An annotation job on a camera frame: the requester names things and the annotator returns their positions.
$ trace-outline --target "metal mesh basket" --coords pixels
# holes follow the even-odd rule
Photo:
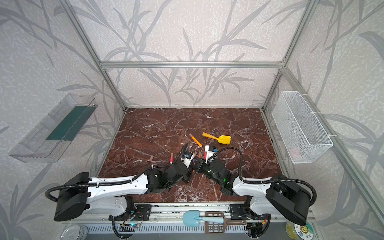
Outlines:
[[[272,116],[293,163],[314,162],[333,146],[316,115],[297,91],[281,92]]]

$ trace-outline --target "red marble tabletop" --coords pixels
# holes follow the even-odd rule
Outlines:
[[[229,135],[230,145],[202,136]],[[197,138],[199,147],[189,136]],[[243,176],[264,178],[281,173],[271,140],[258,108],[167,108],[128,109],[113,142],[99,177],[135,175],[152,164],[169,164],[170,154],[175,156],[182,145],[189,142],[192,151],[202,152],[213,144],[217,149],[227,146],[243,152]],[[235,150],[222,152],[219,157],[225,166],[237,173],[240,156]],[[133,195],[135,202],[177,201],[244,201],[245,197],[228,197],[220,192],[219,185],[202,174],[193,174],[189,184],[180,181],[168,193]]]

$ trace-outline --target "yellow shovel blade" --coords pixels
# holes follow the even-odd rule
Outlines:
[[[231,136],[225,136],[221,135],[216,139],[221,144],[230,144],[231,143]]]

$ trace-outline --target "marker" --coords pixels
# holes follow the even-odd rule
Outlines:
[[[189,134],[189,135],[190,135],[191,138],[197,143],[197,145],[198,145],[199,147],[202,147],[201,143],[199,143],[199,141],[198,141],[194,136],[192,136],[192,134]]]

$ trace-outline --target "wall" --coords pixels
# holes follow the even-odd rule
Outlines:
[[[383,196],[383,1],[319,4],[288,68]],[[384,239],[384,230],[332,150],[312,164],[293,165],[266,109],[291,177],[318,192],[311,207],[325,239]]]
[[[44,191],[82,171],[97,174],[122,110],[55,1],[0,1],[0,237],[54,238],[56,204]],[[94,96],[94,114],[57,163],[9,151],[68,93]]]
[[[71,4],[102,61],[281,61],[307,0]],[[133,107],[262,106],[276,72],[109,69]]]

